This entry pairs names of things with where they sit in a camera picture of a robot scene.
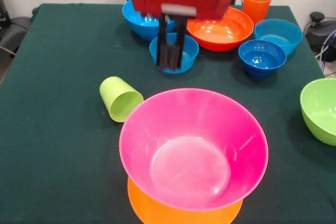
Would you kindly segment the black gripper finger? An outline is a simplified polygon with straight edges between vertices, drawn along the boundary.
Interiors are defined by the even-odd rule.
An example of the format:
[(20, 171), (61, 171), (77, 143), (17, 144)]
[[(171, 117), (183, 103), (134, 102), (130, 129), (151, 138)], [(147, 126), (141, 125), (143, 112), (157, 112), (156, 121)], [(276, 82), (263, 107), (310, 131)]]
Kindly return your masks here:
[(170, 45), (166, 39), (167, 18), (162, 14), (159, 20), (159, 33), (157, 37), (156, 65), (159, 68), (169, 67)]
[(183, 47), (185, 41), (185, 31), (187, 18), (174, 16), (176, 21), (176, 40), (171, 46), (169, 68), (173, 71), (180, 69), (182, 65)]

